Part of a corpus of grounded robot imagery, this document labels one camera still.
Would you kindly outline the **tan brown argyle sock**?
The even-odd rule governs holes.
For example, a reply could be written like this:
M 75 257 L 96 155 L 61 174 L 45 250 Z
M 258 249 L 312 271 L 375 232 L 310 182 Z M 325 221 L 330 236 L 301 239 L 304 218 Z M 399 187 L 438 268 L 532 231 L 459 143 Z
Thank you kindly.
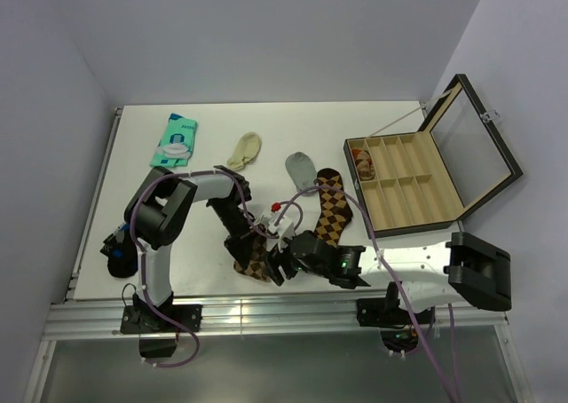
M 243 268 L 237 261 L 233 263 L 235 272 L 250 279 L 270 282 L 271 278 L 265 273 L 265 254 L 267 253 L 266 238 L 257 236 L 253 243 L 253 249 L 248 266 Z

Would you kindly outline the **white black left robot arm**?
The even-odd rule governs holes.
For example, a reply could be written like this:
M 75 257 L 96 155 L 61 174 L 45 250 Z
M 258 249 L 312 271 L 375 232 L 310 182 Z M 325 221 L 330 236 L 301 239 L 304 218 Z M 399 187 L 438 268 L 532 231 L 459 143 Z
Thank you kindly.
M 228 232 L 224 246 L 240 270 L 259 270 L 264 231 L 252 225 L 255 218 L 246 207 L 251 200 L 249 182 L 223 166 L 194 173 L 150 170 L 124 212 L 138 252 L 135 300 L 146 304 L 140 317 L 146 326 L 163 331 L 173 320 L 170 254 L 195 202 L 206 202 L 216 213 Z

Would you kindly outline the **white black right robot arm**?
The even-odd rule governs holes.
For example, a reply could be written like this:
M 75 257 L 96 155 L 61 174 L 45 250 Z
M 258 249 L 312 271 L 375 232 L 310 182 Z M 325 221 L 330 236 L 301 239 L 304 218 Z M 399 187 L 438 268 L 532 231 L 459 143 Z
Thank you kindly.
M 510 255 L 471 233 L 452 233 L 429 246 L 375 250 L 371 246 L 333 247 L 303 232 L 264 257 L 265 274 L 278 286 L 298 273 L 326 279 L 344 289 L 387 289 L 386 317 L 404 322 L 414 312 L 465 301 L 480 310 L 512 307 Z

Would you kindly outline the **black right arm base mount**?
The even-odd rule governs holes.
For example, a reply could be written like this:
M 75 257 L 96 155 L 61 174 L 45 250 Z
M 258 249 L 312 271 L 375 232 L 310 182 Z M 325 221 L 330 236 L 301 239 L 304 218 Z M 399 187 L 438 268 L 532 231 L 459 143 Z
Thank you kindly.
M 398 288 L 392 282 L 383 297 L 365 297 L 356 300 L 356 320 L 363 328 L 404 328 L 412 321 L 401 306 Z

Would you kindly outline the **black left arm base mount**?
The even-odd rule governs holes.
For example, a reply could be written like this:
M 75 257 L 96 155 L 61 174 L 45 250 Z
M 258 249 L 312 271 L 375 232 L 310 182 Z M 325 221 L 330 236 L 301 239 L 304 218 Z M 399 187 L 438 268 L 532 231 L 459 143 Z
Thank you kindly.
M 202 306 L 200 304 L 173 305 L 173 312 L 168 317 L 192 332 L 201 327 Z M 182 329 L 156 316 L 149 309 L 128 305 L 124 308 L 120 333 L 123 335 L 147 335 L 181 332 Z

